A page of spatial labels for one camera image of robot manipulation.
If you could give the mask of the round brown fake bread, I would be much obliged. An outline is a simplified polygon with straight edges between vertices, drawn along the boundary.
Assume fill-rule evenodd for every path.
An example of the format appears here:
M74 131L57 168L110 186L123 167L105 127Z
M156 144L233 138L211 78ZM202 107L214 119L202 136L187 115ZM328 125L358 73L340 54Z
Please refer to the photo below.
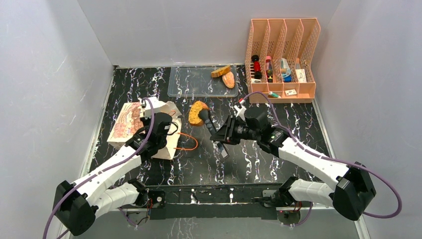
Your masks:
M201 101L196 101L191 105L188 121L191 126L202 126L204 125L204 120L200 118L201 110L209 110L209 107Z

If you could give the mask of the printed white paper bag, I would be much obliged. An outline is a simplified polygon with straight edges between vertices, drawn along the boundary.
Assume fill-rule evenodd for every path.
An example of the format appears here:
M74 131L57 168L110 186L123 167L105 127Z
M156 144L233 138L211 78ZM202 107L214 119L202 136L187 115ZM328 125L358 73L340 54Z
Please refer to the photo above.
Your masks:
M166 113L172 117L172 123L169 133L174 135L166 137L167 145L158 150L153 158L173 160L178 149L178 141L181 136L182 113L172 101L163 102L157 97L150 97L155 113ZM151 107L146 102L125 103L118 114L117 120L112 127L107 143L115 149L120 149L140 128L144 126L141 118L151 116Z

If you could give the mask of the clear plastic tray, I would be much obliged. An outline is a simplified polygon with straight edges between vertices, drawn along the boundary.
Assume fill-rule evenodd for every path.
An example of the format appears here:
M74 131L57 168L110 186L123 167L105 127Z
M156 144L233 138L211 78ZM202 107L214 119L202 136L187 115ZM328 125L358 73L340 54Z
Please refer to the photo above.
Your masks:
M222 77L211 73L224 65L198 65L171 67L167 94L170 97L224 97L238 95L238 85L230 89Z

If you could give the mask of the oval brown fake bread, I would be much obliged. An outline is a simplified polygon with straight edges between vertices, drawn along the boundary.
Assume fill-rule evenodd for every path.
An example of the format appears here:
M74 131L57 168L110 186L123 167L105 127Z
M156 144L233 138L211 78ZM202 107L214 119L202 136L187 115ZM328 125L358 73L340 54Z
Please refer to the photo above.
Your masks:
M224 85L229 89L233 89L234 86L235 86L234 74L232 72L228 72L228 73L224 74L222 76L222 81L223 81Z

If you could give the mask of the yellow fake bread slice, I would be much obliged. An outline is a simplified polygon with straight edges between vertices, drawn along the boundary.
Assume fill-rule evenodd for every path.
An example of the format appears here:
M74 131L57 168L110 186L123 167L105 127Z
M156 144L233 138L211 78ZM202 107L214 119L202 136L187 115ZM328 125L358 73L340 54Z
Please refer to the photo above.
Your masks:
M212 71L211 72L211 77L212 78L221 77L221 76L227 74L230 71L231 71L231 65L226 65L224 67L220 67L220 68Z

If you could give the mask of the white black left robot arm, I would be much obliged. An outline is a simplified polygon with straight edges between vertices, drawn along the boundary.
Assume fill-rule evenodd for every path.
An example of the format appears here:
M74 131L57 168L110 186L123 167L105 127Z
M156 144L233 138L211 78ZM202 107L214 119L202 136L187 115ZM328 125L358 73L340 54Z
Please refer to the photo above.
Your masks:
M151 159L167 145L173 118L154 113L141 118L140 128L110 159L82 178L61 182L55 192L52 213L74 236L86 232L102 215L125 205L152 207L159 193L150 191L136 179L116 187L115 182L143 161Z

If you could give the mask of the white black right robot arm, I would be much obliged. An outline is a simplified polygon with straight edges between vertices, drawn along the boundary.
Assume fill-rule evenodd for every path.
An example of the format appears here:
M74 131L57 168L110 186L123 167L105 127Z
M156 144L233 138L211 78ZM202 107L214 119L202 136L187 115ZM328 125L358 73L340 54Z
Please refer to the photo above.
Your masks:
M260 149L291 162L320 179L319 182L290 177L276 192L256 201L266 207L293 206L307 201L333 207L345 218L356 221L376 196L376 189L363 165L347 166L324 160L313 149L295 141L287 130L272 126L266 113L248 109L244 116L228 117L216 129L209 110L198 118L211 133L210 139L222 144L239 144L242 139L257 142Z

